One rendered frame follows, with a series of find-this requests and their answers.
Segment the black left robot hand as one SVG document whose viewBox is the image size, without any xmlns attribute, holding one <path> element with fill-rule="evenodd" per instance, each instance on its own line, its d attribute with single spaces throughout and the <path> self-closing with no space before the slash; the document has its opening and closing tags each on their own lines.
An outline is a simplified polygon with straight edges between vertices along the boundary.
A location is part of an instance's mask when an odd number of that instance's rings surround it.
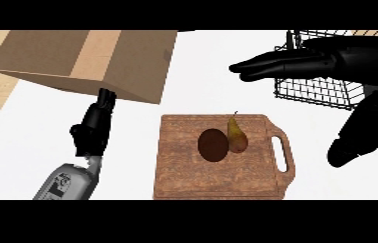
<svg viewBox="0 0 378 243">
<path fill-rule="evenodd" d="M 101 88 L 98 101 L 90 105 L 81 123 L 70 129 L 77 157 L 104 155 L 109 139 L 115 99 L 117 94 Z"/>
</svg>

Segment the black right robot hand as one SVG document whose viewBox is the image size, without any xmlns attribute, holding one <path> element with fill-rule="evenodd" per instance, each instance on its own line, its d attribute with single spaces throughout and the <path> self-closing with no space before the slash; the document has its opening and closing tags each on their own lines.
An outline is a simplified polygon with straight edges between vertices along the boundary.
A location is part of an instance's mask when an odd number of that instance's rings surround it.
<svg viewBox="0 0 378 243">
<path fill-rule="evenodd" d="M 309 39 L 301 49 L 270 51 L 229 66 L 244 82 L 266 78 L 331 78 L 377 87 L 365 97 L 328 150 L 340 168 L 378 150 L 378 37 L 335 36 Z"/>
</svg>

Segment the brown wooden cutting board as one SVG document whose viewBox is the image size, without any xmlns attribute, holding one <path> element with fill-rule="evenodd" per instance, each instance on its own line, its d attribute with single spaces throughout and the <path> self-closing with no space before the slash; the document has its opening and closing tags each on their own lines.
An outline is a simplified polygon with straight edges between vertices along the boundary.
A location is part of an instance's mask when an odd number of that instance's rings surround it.
<svg viewBox="0 0 378 243">
<path fill-rule="evenodd" d="M 198 139 L 208 129 L 228 130 L 235 120 L 248 148 L 207 161 Z M 290 141 L 264 115 L 161 117 L 154 197 L 157 199 L 281 199 L 295 177 Z"/>
</svg>

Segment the dark brown cupcake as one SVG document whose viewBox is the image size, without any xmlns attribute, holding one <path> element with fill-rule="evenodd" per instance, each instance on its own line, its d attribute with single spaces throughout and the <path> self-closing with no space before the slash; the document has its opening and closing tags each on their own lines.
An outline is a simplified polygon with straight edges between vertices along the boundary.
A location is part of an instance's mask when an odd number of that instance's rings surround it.
<svg viewBox="0 0 378 243">
<path fill-rule="evenodd" d="M 225 159 L 229 152 L 229 141 L 219 129 L 207 129 L 198 138 L 198 151 L 202 158 L 210 162 Z"/>
</svg>

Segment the pale wooden panel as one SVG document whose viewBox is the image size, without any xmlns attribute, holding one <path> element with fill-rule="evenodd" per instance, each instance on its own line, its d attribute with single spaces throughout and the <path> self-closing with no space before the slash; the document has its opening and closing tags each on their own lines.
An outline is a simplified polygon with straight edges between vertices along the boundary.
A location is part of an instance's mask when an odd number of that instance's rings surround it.
<svg viewBox="0 0 378 243">
<path fill-rule="evenodd" d="M 15 89 L 18 79 L 5 74 L 0 74 L 0 108 L 3 107 L 11 93 Z"/>
</svg>

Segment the brown cardboard box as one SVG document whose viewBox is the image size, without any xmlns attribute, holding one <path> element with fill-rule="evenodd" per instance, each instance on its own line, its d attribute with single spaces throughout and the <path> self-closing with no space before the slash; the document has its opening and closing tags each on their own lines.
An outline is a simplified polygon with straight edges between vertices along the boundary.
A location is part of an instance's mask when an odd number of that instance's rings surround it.
<svg viewBox="0 0 378 243">
<path fill-rule="evenodd" d="M 67 92 L 102 88 L 157 104 L 174 30 L 12 30 L 0 44 L 0 73 Z"/>
</svg>

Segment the yellow-brown pear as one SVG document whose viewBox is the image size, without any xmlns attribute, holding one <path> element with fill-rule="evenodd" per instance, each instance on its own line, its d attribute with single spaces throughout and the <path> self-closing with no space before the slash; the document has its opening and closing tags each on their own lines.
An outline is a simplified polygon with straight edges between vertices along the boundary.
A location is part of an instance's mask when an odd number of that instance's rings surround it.
<svg viewBox="0 0 378 243">
<path fill-rule="evenodd" d="M 233 153 L 242 153 L 248 147 L 248 138 L 244 131 L 239 128 L 235 117 L 231 117 L 228 122 L 228 140 L 229 150 Z"/>
</svg>

